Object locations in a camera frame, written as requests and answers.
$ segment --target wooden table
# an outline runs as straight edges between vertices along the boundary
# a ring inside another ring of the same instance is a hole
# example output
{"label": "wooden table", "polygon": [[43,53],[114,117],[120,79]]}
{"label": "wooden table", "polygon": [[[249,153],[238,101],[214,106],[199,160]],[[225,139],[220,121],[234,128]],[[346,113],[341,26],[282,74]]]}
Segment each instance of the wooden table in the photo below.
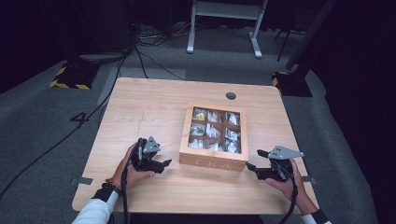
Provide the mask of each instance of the wooden table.
{"label": "wooden table", "polygon": [[[226,98],[236,94],[235,100]],[[102,124],[92,146],[73,208],[81,210],[106,178],[116,170],[127,148],[139,137],[153,136],[161,144],[156,161],[172,159],[161,175],[139,182],[128,194],[128,210],[142,213],[285,214],[290,202],[247,168],[243,172],[179,164],[178,152],[189,102],[243,107],[247,111],[249,162],[269,167],[257,149],[271,151],[281,145],[298,150],[290,122],[275,87],[173,81],[117,80]],[[301,158],[296,159],[307,175]],[[312,185],[306,191],[317,203]],[[119,199],[115,211],[122,211]]]}

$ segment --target dark background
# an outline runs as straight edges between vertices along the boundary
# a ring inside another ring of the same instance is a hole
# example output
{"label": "dark background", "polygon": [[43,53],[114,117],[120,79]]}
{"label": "dark background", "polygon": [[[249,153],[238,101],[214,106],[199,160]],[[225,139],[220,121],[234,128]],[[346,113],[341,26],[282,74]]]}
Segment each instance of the dark background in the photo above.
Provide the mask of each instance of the dark background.
{"label": "dark background", "polygon": [[[45,13],[43,2],[2,1],[0,92],[65,60],[53,29],[57,20]],[[55,13],[64,16],[65,29],[70,29],[69,37],[79,54],[107,51],[104,46],[126,45],[128,35],[120,3],[76,2],[55,2],[56,8],[62,9]],[[138,12],[146,22],[166,33],[173,23],[189,19],[191,3],[186,2],[189,1],[147,0]],[[279,15],[271,6],[276,8],[273,1],[269,2],[263,30],[277,27],[279,20],[275,18]],[[395,176],[392,150],[396,146],[395,11],[391,1],[339,0],[300,59],[302,63],[315,52],[311,69],[323,82],[332,115],[371,186],[380,223],[386,223],[394,204],[391,183]],[[99,39],[87,31],[80,15],[90,18],[87,25]]]}

